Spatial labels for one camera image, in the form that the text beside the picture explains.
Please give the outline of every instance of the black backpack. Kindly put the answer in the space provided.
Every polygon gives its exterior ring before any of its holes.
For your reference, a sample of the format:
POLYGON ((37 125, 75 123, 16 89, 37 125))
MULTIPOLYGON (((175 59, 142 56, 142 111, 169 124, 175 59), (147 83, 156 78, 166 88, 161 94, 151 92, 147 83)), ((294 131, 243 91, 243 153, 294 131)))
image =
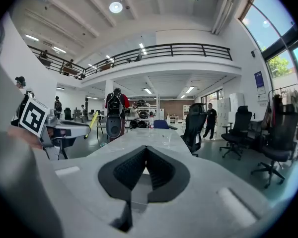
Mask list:
POLYGON ((120 100, 121 93, 115 95, 114 93, 110 94, 110 99, 107 102, 107 112, 108 116, 119 116, 123 110, 123 104, 120 100))

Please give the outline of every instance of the black office chair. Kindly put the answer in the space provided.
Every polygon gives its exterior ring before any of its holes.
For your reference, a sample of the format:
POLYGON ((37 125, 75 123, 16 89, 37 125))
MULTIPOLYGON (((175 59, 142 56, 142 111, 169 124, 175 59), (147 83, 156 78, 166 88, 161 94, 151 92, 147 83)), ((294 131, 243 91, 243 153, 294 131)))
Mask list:
POLYGON ((195 154, 197 150, 201 148, 201 130, 204 126, 204 123, 207 119, 207 113, 204 112, 204 107, 201 103, 195 103, 190 106, 190 113, 186 118, 186 127, 184 135, 181 136, 190 152, 193 156, 198 157, 198 154, 195 154))
POLYGON ((226 154, 228 154, 229 152, 234 152, 239 156, 238 160, 241 159, 241 154, 243 152, 241 148, 241 143, 247 137, 248 125, 250 123, 251 118, 252 112, 248 111, 247 106, 240 106, 237 109, 233 129, 230 129, 228 131, 229 133, 221 135, 222 138, 228 142, 226 146, 220 147, 220 151, 222 149, 228 149, 228 151, 223 154, 223 158, 225 158, 226 154))
POLYGON ((74 118, 72 118, 72 116, 71 116, 70 108, 64 109, 64 115, 65 115, 65 117, 64 117, 65 120, 74 120, 74 118))
POLYGON ((280 105, 278 110, 275 111, 275 118, 273 121, 275 125, 272 127, 270 134, 268 135, 268 144, 262 148, 262 153, 269 159, 271 159, 270 165, 260 162, 258 166, 263 165, 264 168, 256 169, 251 172, 268 172, 269 179, 265 188, 271 183, 273 174, 276 174, 281 178, 279 184, 282 184, 285 180, 276 169, 274 169, 275 162, 286 162, 289 156, 294 151, 294 136, 298 123, 298 113, 295 112, 292 104, 280 105))

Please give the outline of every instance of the man in black shirt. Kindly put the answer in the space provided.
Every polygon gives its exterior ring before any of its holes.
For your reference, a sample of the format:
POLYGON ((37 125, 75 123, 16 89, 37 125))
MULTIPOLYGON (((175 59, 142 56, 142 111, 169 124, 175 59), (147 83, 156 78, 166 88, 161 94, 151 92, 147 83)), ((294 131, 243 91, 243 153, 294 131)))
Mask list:
POLYGON ((215 123, 217 121, 217 112, 212 108, 213 105, 212 103, 208 104, 208 123, 207 123, 207 127, 205 129, 205 133, 203 135, 203 138, 205 138, 209 131, 211 130, 211 135, 210 135, 210 139, 213 138, 213 134, 214 134, 214 127, 215 127, 215 123))

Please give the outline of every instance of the clothing rack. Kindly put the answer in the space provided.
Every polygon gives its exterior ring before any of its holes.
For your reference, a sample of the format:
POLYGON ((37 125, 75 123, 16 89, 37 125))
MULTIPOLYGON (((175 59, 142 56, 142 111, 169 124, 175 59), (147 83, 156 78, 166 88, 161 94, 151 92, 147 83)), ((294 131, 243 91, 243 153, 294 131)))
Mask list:
POLYGON ((277 88, 277 89, 270 90, 270 91, 268 92, 268 104, 269 104, 269 106, 270 106, 270 100, 271 100, 270 97, 269 97, 269 94, 270 94, 270 93, 273 94, 274 91, 277 91, 277 90, 282 91, 282 89, 284 89, 284 88, 292 87, 292 86, 295 86, 295 85, 298 85, 298 83, 296 83, 296 84, 292 84, 292 85, 288 85, 288 86, 284 86, 284 87, 280 87, 280 88, 277 88))

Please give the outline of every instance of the floor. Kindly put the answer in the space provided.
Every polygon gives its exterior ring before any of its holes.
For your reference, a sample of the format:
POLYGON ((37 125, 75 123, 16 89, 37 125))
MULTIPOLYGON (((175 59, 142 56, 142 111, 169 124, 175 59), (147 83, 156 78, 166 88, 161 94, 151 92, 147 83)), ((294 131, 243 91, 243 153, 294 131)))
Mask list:
MULTIPOLYGON (((176 127, 178 127, 177 132, 179 135, 182 135, 184 132, 182 131, 181 124, 177 124, 176 127)), ((85 157, 98 150, 103 142, 107 142, 105 129, 103 129, 104 135, 102 135, 101 130, 99 129, 98 138, 96 137, 96 130, 97 128, 94 126, 90 135, 88 136, 88 139, 86 140, 83 138, 76 139, 74 145, 66 149, 68 157, 85 157)), ((290 161, 281 163, 283 170, 281 170, 280 167, 278 167, 278 170, 286 178, 284 183, 282 185, 277 184, 280 179, 274 175, 270 187, 268 189, 264 189, 264 186, 268 180, 268 173, 255 173, 254 175, 251 175, 250 172, 253 169, 258 168, 257 164, 261 161, 269 164, 270 159, 266 158, 263 154, 251 149, 244 150, 240 161, 237 159, 237 155, 234 153, 227 154, 223 159, 222 154, 226 151, 226 149, 223 149, 223 151, 220 152, 219 147, 225 145, 226 142, 218 138, 216 140, 203 140, 202 146, 197 153, 199 154, 200 158, 218 163, 241 179, 245 180, 247 183, 257 188, 267 197, 272 206, 284 199, 292 197, 295 194, 298 188, 298 160, 292 165, 290 161)), ((143 179, 145 184, 148 185, 150 183, 150 181, 147 181, 146 178, 143 179)), ((143 200, 144 198, 136 199, 134 201, 142 204, 143 200)))

